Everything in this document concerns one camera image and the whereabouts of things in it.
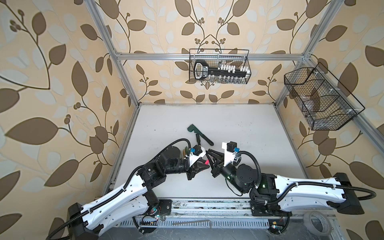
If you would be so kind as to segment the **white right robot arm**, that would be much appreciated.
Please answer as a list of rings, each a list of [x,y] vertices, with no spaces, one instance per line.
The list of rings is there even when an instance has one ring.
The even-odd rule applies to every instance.
[[[260,167],[246,164],[225,165],[225,155],[207,151],[213,177],[219,175],[235,195],[249,195],[251,207],[258,214],[279,215],[302,209],[335,209],[344,215],[362,215],[361,189],[353,187],[348,176],[336,173],[320,180],[292,179],[264,174]]]

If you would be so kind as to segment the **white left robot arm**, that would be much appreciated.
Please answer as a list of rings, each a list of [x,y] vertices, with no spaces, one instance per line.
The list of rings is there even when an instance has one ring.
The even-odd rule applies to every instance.
[[[203,161],[206,151],[198,145],[184,157],[174,146],[167,147],[148,163],[137,167],[128,180],[105,196],[85,205],[69,207],[71,240],[96,240],[117,224],[136,216],[158,218],[162,210],[153,189],[165,182],[167,175],[186,174],[191,180],[209,168]]]

